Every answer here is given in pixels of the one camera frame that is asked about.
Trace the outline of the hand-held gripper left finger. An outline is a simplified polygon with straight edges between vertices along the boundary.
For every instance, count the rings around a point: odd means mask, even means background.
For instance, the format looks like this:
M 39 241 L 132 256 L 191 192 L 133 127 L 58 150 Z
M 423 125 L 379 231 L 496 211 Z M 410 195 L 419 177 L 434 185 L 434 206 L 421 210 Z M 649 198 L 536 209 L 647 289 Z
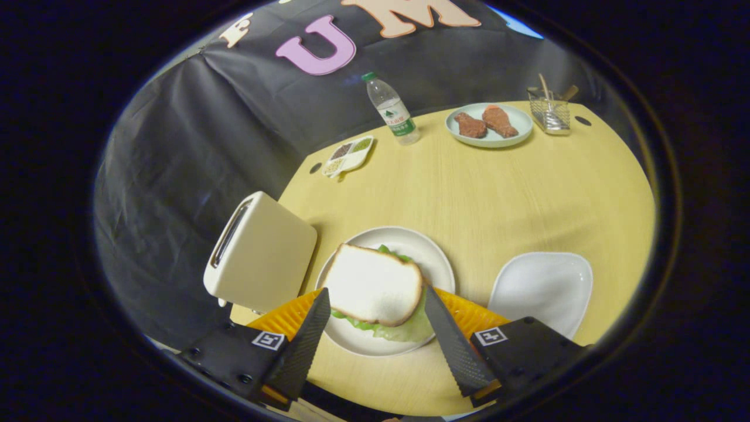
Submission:
M 287 411 L 307 382 L 329 318 L 329 289 L 321 288 L 252 323 L 218 326 L 179 352 L 179 360 L 223 390 Z

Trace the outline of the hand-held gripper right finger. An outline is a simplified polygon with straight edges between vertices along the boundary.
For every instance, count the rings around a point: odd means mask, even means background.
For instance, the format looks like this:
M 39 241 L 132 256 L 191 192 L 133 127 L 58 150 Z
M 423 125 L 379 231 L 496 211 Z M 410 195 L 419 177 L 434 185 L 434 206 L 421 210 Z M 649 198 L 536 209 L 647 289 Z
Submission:
M 452 376 L 475 407 L 531 393 L 588 351 L 532 316 L 510 321 L 431 286 L 423 297 Z

